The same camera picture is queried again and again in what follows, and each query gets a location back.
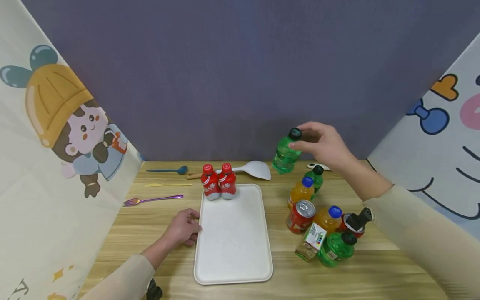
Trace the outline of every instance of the hand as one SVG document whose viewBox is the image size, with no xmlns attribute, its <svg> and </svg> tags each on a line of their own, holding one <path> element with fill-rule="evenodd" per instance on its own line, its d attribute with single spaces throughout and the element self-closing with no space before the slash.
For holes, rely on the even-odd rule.
<svg viewBox="0 0 480 300">
<path fill-rule="evenodd" d="M 302 130 L 303 141 L 290 143 L 291 149 L 311 153 L 317 161 L 339 173 L 358 162 L 333 126 L 308 122 L 297 128 Z"/>
<path fill-rule="evenodd" d="M 193 246 L 197 242 L 197 234 L 202 230 L 202 227 L 195 221 L 200 214 L 191 208 L 182 210 L 173 219 L 163 234 L 165 238 L 173 247 L 182 243 L 187 246 Z"/>
</svg>

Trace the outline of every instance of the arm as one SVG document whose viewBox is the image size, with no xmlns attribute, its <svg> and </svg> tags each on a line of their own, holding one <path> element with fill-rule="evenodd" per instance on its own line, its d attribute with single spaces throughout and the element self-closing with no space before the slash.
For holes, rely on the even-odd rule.
<svg viewBox="0 0 480 300">
<path fill-rule="evenodd" d="M 335 128 L 309 122 L 299 128 L 307 151 L 340 173 L 373 214 L 373 223 L 425 269 L 452 299 L 480 299 L 480 242 L 402 187 L 358 161 Z"/>
<path fill-rule="evenodd" d="M 197 241 L 200 225 L 194 220 L 199 213 L 193 209 L 179 212 L 167 231 L 142 254 L 130 257 L 117 270 L 86 293 L 82 300 L 136 300 L 147 290 L 155 271 L 179 244 L 192 246 Z"/>
</svg>

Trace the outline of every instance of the white tray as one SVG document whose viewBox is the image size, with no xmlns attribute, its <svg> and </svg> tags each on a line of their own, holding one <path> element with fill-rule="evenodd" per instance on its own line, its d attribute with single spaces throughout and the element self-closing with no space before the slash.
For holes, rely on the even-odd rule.
<svg viewBox="0 0 480 300">
<path fill-rule="evenodd" d="M 202 285 L 267 281 L 273 274 L 262 191 L 238 184 L 232 200 L 202 196 L 193 276 Z"/>
</svg>

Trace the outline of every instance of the white spatula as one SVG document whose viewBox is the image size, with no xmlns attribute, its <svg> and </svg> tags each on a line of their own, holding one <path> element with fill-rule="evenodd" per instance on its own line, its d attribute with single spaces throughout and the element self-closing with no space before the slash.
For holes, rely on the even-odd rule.
<svg viewBox="0 0 480 300">
<path fill-rule="evenodd" d="M 266 163 L 263 161 L 253 160 L 246 163 L 244 166 L 232 168 L 234 172 L 246 172 L 254 177 L 270 180 L 272 179 L 272 174 L 270 174 L 270 169 Z M 188 173 L 187 179 L 200 178 L 202 173 Z"/>
</svg>

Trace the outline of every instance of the green soda bottle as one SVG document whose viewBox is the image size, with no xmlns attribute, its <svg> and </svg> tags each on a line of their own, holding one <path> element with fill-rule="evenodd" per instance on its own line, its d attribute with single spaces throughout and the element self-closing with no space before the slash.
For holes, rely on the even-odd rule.
<svg viewBox="0 0 480 300">
<path fill-rule="evenodd" d="M 290 129 L 288 136 L 281 139 L 278 143 L 272 166 L 278 171 L 279 174 L 290 173 L 293 170 L 293 166 L 295 165 L 297 159 L 299 159 L 301 151 L 290 149 L 288 144 L 298 141 L 300 138 L 301 130 L 298 128 L 292 128 Z"/>
<path fill-rule="evenodd" d="M 357 237 L 351 232 L 333 232 L 324 240 L 320 251 L 317 253 L 318 259 L 327 267 L 334 267 L 339 262 L 347 260 L 355 252 Z"/>
<path fill-rule="evenodd" d="M 321 188 L 322 184 L 324 183 L 324 178 L 322 174 L 324 173 L 324 168 L 321 166 L 315 166 L 312 171 L 308 171 L 303 175 L 304 177 L 310 177 L 313 179 L 313 195 L 310 197 L 310 201 L 315 198 L 315 194 L 317 194 L 318 190 Z"/>
</svg>

